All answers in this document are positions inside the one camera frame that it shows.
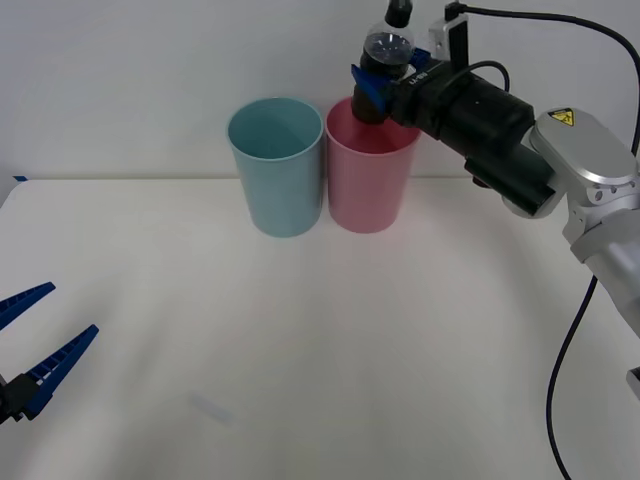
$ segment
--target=white table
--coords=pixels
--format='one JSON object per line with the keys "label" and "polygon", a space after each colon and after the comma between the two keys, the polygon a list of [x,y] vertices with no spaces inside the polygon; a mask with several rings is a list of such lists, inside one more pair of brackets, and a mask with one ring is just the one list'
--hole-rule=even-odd
{"label": "white table", "polygon": [[[0,427],[0,477],[559,479],[544,399],[590,278],[565,218],[414,180],[384,233],[325,212],[278,240],[235,180],[26,182],[0,210],[0,297],[58,288],[0,334],[0,371],[101,331],[38,419]],[[638,365],[599,287],[555,404],[574,479],[640,475]]]}

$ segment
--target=warning label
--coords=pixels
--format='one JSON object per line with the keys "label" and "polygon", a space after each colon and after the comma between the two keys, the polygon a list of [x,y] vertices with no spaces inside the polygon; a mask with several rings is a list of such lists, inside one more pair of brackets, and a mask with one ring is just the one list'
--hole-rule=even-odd
{"label": "warning label", "polygon": [[570,108],[556,110],[555,112],[549,112],[549,116],[570,127],[573,127],[576,124],[576,117],[573,113],[573,110],[571,110]]}

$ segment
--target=blue cup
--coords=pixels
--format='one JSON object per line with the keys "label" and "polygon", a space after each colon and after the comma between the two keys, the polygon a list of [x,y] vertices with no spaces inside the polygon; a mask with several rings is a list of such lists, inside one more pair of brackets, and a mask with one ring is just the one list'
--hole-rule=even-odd
{"label": "blue cup", "polygon": [[268,98],[241,108],[227,135],[253,223],[274,237],[309,230],[322,210],[324,122],[311,105]]}

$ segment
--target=pink cup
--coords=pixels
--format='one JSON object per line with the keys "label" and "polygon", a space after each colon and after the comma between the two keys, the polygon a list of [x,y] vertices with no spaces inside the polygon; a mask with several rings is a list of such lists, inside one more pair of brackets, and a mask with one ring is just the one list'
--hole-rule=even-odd
{"label": "pink cup", "polygon": [[326,124],[331,216],[356,233],[390,227],[400,211],[420,130],[392,120],[362,123],[351,113],[351,98],[331,109]]}

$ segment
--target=black cable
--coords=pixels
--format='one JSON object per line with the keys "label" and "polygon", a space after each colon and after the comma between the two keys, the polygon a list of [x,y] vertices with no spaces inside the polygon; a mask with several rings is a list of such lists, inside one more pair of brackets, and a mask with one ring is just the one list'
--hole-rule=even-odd
{"label": "black cable", "polygon": [[[581,27],[589,28],[591,30],[595,30],[596,32],[600,32],[606,35],[609,38],[612,38],[620,45],[622,45],[631,58],[633,59],[633,64],[636,69],[636,74],[638,75],[638,86],[640,87],[640,55],[638,55],[637,50],[631,44],[629,40],[623,37],[618,32],[611,30],[604,25],[600,25],[599,23],[592,22],[590,20],[585,20],[583,18],[572,17],[570,15],[559,15],[556,13],[534,13],[534,12],[511,12],[506,10],[491,10],[488,8],[478,8],[478,7],[470,7],[465,4],[453,4],[452,7],[455,7],[456,11],[460,13],[472,13],[475,15],[485,15],[488,17],[502,17],[502,18],[521,18],[525,20],[546,20],[550,22],[562,22],[562,23],[571,23],[573,25],[579,25]],[[633,134],[633,142],[631,143],[631,151],[634,155],[638,153],[638,147],[640,146],[640,98],[638,98],[638,113],[636,116],[636,129]]]}
{"label": "black cable", "polygon": [[446,92],[452,85],[460,81],[460,79],[465,75],[467,75],[468,73],[471,73],[474,70],[477,70],[483,67],[493,67],[496,70],[499,70],[500,73],[502,73],[502,78],[504,78],[504,91],[508,92],[511,89],[511,77],[509,77],[509,72],[507,71],[507,68],[504,65],[502,65],[500,62],[496,62],[494,60],[485,60],[483,62],[478,62],[478,63],[474,63],[473,65],[469,65],[468,67],[465,67],[460,71],[456,72],[456,74],[453,75],[447,81],[447,83],[444,84],[444,86],[440,89],[440,93],[438,93],[435,96],[435,98],[439,98],[440,95]]}
{"label": "black cable", "polygon": [[[633,64],[636,69],[636,74],[638,76],[638,87],[640,89],[640,55],[631,44],[629,40],[620,35],[618,32],[611,30],[604,25],[600,25],[599,23],[592,22],[590,20],[585,20],[578,17],[572,17],[569,15],[558,15],[554,13],[533,13],[533,12],[511,12],[504,10],[490,10],[487,8],[477,8],[470,7],[464,4],[452,4],[447,8],[452,8],[456,12],[459,13],[472,13],[476,15],[485,15],[489,17],[503,17],[503,18],[521,18],[526,20],[547,20],[551,22],[562,22],[562,23],[571,23],[573,25],[578,25],[581,27],[586,27],[591,30],[595,30],[596,32],[600,32],[618,42],[622,45],[631,58],[633,59]],[[640,93],[638,95],[638,112],[636,115],[636,127],[633,133],[633,142],[631,143],[631,152],[634,156],[638,155],[638,147],[640,146]],[[560,456],[560,450],[558,449],[558,445],[556,443],[555,433],[553,431],[553,394],[556,388],[556,382],[558,380],[558,374],[560,373],[560,367],[562,366],[562,362],[564,360],[565,355],[567,354],[567,350],[569,349],[569,345],[571,345],[571,341],[573,340],[582,319],[584,318],[584,314],[589,307],[589,303],[591,302],[591,297],[593,297],[593,292],[598,285],[598,279],[595,275],[591,278],[591,283],[589,283],[589,288],[587,288],[587,293],[582,300],[582,304],[580,305],[580,309],[576,314],[575,319],[571,323],[571,327],[569,327],[569,332],[562,343],[562,347],[560,348],[560,352],[558,353],[558,358],[556,359],[556,363],[553,366],[553,371],[551,372],[551,378],[549,379],[549,388],[547,390],[547,401],[546,401],[546,421],[547,421],[547,434],[549,436],[549,443],[551,444],[551,450],[553,451],[553,457],[558,464],[558,468],[562,473],[562,476],[565,480],[571,480],[571,476],[564,466],[564,462],[562,461],[562,457]]]}
{"label": "black cable", "polygon": [[593,297],[593,292],[598,285],[598,279],[595,277],[591,277],[591,283],[589,283],[589,288],[587,288],[587,293],[582,300],[582,304],[580,305],[580,309],[576,314],[576,318],[571,323],[571,327],[569,327],[569,332],[562,342],[562,347],[560,347],[560,353],[558,353],[558,358],[556,359],[556,363],[553,366],[553,371],[551,372],[551,378],[549,379],[549,388],[547,389],[547,404],[545,415],[547,419],[547,434],[549,435],[549,443],[551,444],[551,450],[553,451],[553,457],[556,459],[556,463],[558,464],[558,468],[562,473],[562,476],[565,480],[571,480],[569,476],[569,472],[567,472],[567,468],[564,466],[564,462],[562,461],[562,457],[560,456],[560,450],[558,450],[558,444],[556,443],[556,436],[553,432],[553,393],[556,388],[556,382],[558,381],[558,373],[560,373],[560,367],[562,366],[562,362],[564,360],[565,355],[567,354],[567,350],[569,349],[569,345],[571,345],[571,340],[573,340],[573,336],[576,334],[576,330],[580,326],[582,319],[584,317],[587,308],[589,307],[589,303],[591,302],[591,297]]}

